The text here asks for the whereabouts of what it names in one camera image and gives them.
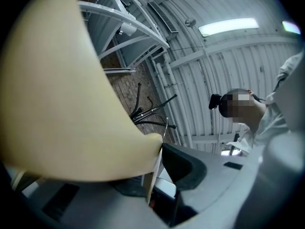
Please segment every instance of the ceiling light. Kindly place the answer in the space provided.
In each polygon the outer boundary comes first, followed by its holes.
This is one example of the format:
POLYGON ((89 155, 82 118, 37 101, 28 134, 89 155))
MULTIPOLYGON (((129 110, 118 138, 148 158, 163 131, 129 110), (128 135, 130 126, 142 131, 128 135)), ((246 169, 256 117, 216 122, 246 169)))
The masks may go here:
POLYGON ((301 34, 300 29, 295 24, 288 21, 283 21, 282 24, 284 26, 285 31, 301 34))
POLYGON ((256 28, 259 28, 259 26, 255 19, 242 18, 242 19, 233 19, 227 21, 219 21, 200 26, 198 29, 201 32, 202 36, 206 37, 209 35, 225 32, 225 31, 256 29, 256 28))

